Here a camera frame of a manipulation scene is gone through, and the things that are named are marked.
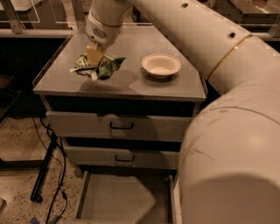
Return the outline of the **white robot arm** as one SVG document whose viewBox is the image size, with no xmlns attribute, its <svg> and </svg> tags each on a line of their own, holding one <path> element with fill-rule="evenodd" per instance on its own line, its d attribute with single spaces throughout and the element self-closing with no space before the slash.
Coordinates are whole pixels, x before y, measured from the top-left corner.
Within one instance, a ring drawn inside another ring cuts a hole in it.
<svg viewBox="0 0 280 224">
<path fill-rule="evenodd" d="M 280 55 L 198 0 L 92 0 L 88 28 L 135 6 L 220 94 L 189 125 L 182 224 L 280 224 Z"/>
</svg>

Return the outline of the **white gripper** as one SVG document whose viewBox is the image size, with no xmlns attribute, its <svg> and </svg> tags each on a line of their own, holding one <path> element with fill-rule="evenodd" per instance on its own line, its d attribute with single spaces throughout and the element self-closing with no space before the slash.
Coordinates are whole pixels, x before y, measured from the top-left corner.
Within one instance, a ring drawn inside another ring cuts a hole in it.
<svg viewBox="0 0 280 224">
<path fill-rule="evenodd" d="M 87 45 L 87 63 L 98 65 L 105 49 L 111 46 L 121 30 L 130 0 L 92 0 L 87 15 L 86 33 L 93 41 Z"/>
</svg>

